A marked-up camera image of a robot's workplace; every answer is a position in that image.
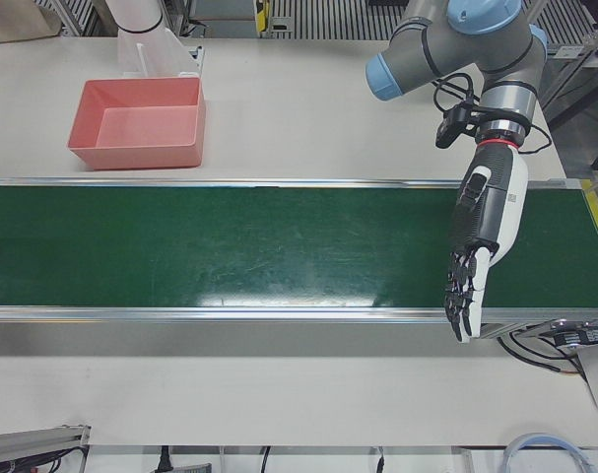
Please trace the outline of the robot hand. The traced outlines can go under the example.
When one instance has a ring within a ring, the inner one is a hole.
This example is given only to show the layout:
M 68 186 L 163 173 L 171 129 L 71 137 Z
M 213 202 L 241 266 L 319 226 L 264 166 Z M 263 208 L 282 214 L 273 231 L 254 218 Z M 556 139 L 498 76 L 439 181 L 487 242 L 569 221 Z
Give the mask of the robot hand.
M 490 269 L 515 243 L 528 168 L 506 140 L 481 142 L 457 192 L 449 233 L 444 309 L 458 342 L 478 338 Z

